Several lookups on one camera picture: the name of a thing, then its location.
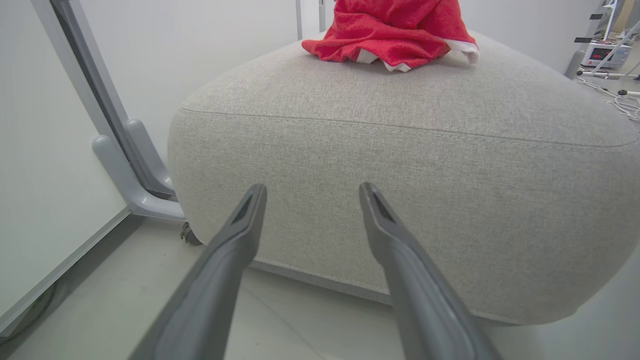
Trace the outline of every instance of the upholstered ottoman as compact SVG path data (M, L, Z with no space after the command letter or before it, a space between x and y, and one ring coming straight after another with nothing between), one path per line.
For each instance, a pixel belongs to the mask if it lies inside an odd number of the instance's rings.
M591 89L473 36L476 65L449 53L403 74L296 43L194 93L169 168L197 237L265 183L254 266L388 302L358 202L370 181L475 315L574 313L636 246L638 132Z

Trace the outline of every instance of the metal frame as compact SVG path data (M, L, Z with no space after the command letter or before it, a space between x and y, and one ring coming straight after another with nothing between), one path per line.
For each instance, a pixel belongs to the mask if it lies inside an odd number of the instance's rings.
M258 252L267 188L253 185L130 359L222 360L240 280Z
M258 251L267 188L253 185L130 360L222 360L240 280ZM464 303L378 188L360 185L369 247L387 278L410 360L501 360Z
M499 360L491 341L378 188L360 185L369 247L382 265L407 359Z
M67 36L70 48L77 58L104 118L111 127L114 139L120 144L140 184L153 192L175 195L170 180L167 181L166 178L168 171L159 160L156 148L150 140L146 141L148 139L148 134L145 134L146 129L140 126L139 120L131 123L127 116L80 2L51 0L51 4L61 18L61 27ZM154 160L153 167L150 167L145 160Z
M80 4L77 0L31 2L100 134L93 150L132 213L184 221L177 202L148 192L175 195L169 172L144 125L127 118Z
M324 2L328 0L318 0L318 16L320 17L320 32L326 31L326 10L324 9Z

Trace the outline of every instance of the red cloth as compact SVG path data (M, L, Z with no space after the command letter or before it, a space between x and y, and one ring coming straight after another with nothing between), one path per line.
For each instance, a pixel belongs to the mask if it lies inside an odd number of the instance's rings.
M337 0L334 13L324 40L302 42L320 60L358 61L361 49L393 67L418 67L451 49L477 60L458 0Z

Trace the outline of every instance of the white wall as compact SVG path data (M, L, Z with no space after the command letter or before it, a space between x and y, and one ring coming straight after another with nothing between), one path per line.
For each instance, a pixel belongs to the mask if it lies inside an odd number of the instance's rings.
M600 0L460 0L462 19L477 31L564 73ZM333 0L326 2L331 12ZM327 28L333 16L327 16Z
M80 3L128 116L165 161L171 119L191 92L298 39L293 0Z
M31 3L1 1L0 26L1 318L126 204Z

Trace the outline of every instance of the floor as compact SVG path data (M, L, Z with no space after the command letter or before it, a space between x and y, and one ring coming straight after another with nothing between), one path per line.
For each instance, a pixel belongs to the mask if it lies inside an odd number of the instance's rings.
M1 347L0 359L127 359L204 249L179 233L173 222L125 220L64 275L43 317ZM485 331L505 360L637 359L639 272L640 248L575 315ZM40 309L49 294L43 298ZM244 273L226 359L403 358L391 307L258 270Z
M63 277L39 324L0 348L0 359L128 358L204 247L180 240L181 224L123 225ZM390 307L248 269L225 357L375 360L403 353Z

